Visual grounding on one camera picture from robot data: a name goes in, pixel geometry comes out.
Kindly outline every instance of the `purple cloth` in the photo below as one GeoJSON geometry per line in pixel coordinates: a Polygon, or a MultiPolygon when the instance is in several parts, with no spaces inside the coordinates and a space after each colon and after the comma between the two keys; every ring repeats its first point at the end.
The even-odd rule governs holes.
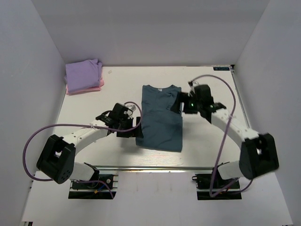
{"type": "MultiPolygon", "coordinates": [[[[103,64],[102,64],[102,62],[98,62],[97,65],[98,65],[98,75],[99,75],[99,79],[101,79],[102,76],[103,76],[103,74],[102,74],[102,72],[103,72],[103,64]]],[[[67,84],[67,75],[64,76],[64,81],[65,81],[65,83],[67,84]]]]}
{"type": "Polygon", "coordinates": [[[66,65],[69,93],[99,86],[100,74],[97,63],[98,60],[94,59],[66,65]]]}

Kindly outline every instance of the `wire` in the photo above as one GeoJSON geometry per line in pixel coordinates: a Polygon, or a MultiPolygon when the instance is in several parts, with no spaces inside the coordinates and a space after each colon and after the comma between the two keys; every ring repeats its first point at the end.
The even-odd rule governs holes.
{"type": "Polygon", "coordinates": [[[229,191],[229,188],[227,188],[226,191],[220,192],[220,194],[225,194],[225,193],[227,193],[228,191],[229,191]]]}
{"type": "Polygon", "coordinates": [[[108,191],[110,192],[110,195],[111,195],[112,199],[114,199],[113,193],[112,193],[111,189],[109,188],[109,186],[101,180],[88,180],[88,181],[86,181],[86,180],[77,180],[76,183],[81,183],[81,184],[101,183],[101,184],[103,184],[104,186],[107,187],[108,191]]]}
{"type": "MultiPolygon", "coordinates": [[[[108,128],[108,127],[102,127],[102,126],[93,126],[95,129],[106,129],[106,130],[109,130],[109,131],[113,131],[113,132],[121,132],[121,133],[125,133],[125,132],[129,132],[129,131],[132,131],[136,128],[138,128],[141,124],[141,121],[142,121],[142,111],[141,111],[141,108],[138,106],[138,104],[136,104],[135,102],[132,102],[132,101],[128,101],[128,102],[125,102],[125,104],[128,104],[128,103],[131,103],[131,104],[134,104],[136,105],[136,107],[138,108],[139,112],[140,112],[140,121],[138,122],[138,124],[133,127],[133,128],[130,128],[130,129],[125,129],[125,130],[119,130],[119,129],[111,129],[111,128],[108,128]]],[[[29,143],[31,142],[31,140],[38,134],[40,133],[41,131],[45,130],[45,129],[48,129],[48,128],[52,128],[52,127],[59,127],[59,126],[71,126],[71,127],[82,127],[82,128],[91,128],[91,125],[81,125],[81,124],[52,124],[52,125],[48,125],[48,126],[45,126],[43,128],[40,128],[39,130],[35,131],[30,137],[29,139],[27,140],[25,146],[24,146],[24,149],[23,149],[23,158],[22,158],[22,162],[23,162],[23,168],[25,170],[25,173],[33,180],[37,180],[37,181],[52,181],[52,179],[41,179],[41,178],[36,178],[34,175],[32,175],[29,170],[27,169],[27,165],[26,165],[26,151],[27,151],[27,147],[29,145],[29,143]]]]}
{"type": "Polygon", "coordinates": [[[249,184],[248,184],[244,189],[241,189],[241,190],[238,191],[238,192],[231,192],[230,194],[239,194],[239,193],[242,193],[242,192],[244,192],[246,189],[248,189],[249,186],[251,186],[252,183],[253,183],[253,179],[250,180],[249,184]]]}
{"type": "Polygon", "coordinates": [[[98,188],[98,189],[97,189],[97,191],[100,191],[100,190],[102,190],[102,189],[103,189],[103,187],[104,187],[104,185],[103,185],[103,186],[101,186],[100,188],[98,188]]]}
{"type": "Polygon", "coordinates": [[[97,185],[98,185],[98,183],[97,183],[94,187],[89,187],[89,186],[87,186],[87,187],[88,187],[88,188],[95,188],[97,185]]]}
{"type": "MultiPolygon", "coordinates": [[[[230,124],[231,124],[231,120],[232,120],[232,117],[233,117],[233,114],[234,114],[234,111],[235,111],[235,108],[236,108],[236,98],[235,98],[235,94],[234,94],[234,91],[233,89],[231,88],[231,86],[224,80],[224,79],[221,79],[220,77],[217,77],[215,75],[212,75],[212,74],[204,74],[204,75],[200,75],[196,78],[194,78],[193,80],[191,80],[191,82],[195,82],[195,80],[199,79],[199,78],[204,78],[204,77],[212,77],[212,78],[216,78],[220,81],[222,81],[223,83],[226,84],[226,86],[229,88],[231,94],[232,94],[232,97],[233,97],[233,109],[230,113],[230,116],[229,116],[229,120],[227,122],[227,125],[226,125],[226,128],[225,128],[225,132],[224,132],[224,135],[222,137],[222,142],[221,142],[221,145],[220,145],[220,149],[218,151],[218,154],[217,154],[217,157],[216,157],[216,161],[215,161],[215,165],[214,165],[214,168],[213,168],[213,172],[212,172],[212,176],[211,176],[211,181],[210,181],[210,189],[209,189],[209,194],[210,194],[210,197],[215,197],[217,196],[220,192],[224,191],[225,189],[229,188],[232,184],[234,184],[238,178],[235,178],[233,179],[229,184],[227,184],[226,186],[224,186],[223,188],[221,188],[220,190],[218,190],[217,192],[213,193],[212,189],[213,189],[213,184],[214,184],[214,181],[215,181],[215,177],[216,177],[216,171],[217,171],[217,165],[218,165],[218,162],[220,160],[220,157],[221,157],[221,154],[222,154],[222,149],[224,147],[224,144],[225,144],[225,140],[226,140],[226,137],[227,137],[227,133],[229,131],[229,127],[230,127],[230,124]]],[[[236,194],[238,193],[241,193],[243,191],[245,191],[250,185],[251,185],[252,181],[249,183],[249,185],[247,187],[245,187],[243,190],[237,192],[236,194]]]]}

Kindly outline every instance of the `sticker label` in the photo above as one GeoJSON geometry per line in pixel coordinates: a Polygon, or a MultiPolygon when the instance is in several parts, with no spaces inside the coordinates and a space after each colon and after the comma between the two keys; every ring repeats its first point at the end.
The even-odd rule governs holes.
{"type": "Polygon", "coordinates": [[[230,71],[228,67],[213,67],[214,71],[230,71]]]}

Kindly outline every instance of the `folded t-shirt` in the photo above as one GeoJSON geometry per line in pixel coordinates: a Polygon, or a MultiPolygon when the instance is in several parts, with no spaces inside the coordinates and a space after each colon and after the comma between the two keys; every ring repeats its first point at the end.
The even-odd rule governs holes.
{"type": "Polygon", "coordinates": [[[90,87],[99,86],[98,60],[66,64],[66,75],[69,93],[78,92],[90,87]]]}
{"type": "Polygon", "coordinates": [[[170,110],[180,91],[181,87],[174,85],[162,89],[143,86],[143,138],[136,138],[136,145],[165,151],[182,150],[182,116],[170,110]]]}
{"type": "MultiPolygon", "coordinates": [[[[99,85],[98,86],[94,86],[94,87],[90,87],[87,89],[81,89],[78,90],[76,92],[72,92],[72,93],[79,93],[79,92],[89,92],[89,91],[100,91],[101,90],[101,86],[104,85],[104,80],[103,80],[103,64],[101,62],[98,62],[97,64],[98,66],[98,77],[99,77],[99,85]]],[[[68,90],[68,85],[66,85],[66,94],[72,94],[69,92],[68,90]]]]}

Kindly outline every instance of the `pink cloth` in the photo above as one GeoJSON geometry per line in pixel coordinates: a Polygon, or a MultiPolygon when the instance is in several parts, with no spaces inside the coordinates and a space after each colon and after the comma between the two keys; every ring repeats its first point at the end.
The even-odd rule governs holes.
{"type": "MultiPolygon", "coordinates": [[[[103,64],[101,62],[99,62],[97,65],[98,65],[98,74],[99,74],[99,77],[100,77],[99,86],[94,86],[94,87],[90,87],[90,88],[87,88],[87,89],[82,89],[82,90],[79,90],[79,91],[73,92],[73,93],[89,92],[89,91],[100,91],[101,90],[101,86],[104,85],[104,80],[103,80],[103,76],[102,76],[102,73],[103,73],[102,66],[103,66],[103,64]]],[[[68,85],[66,85],[66,94],[73,94],[73,93],[68,92],[68,85]]]]}

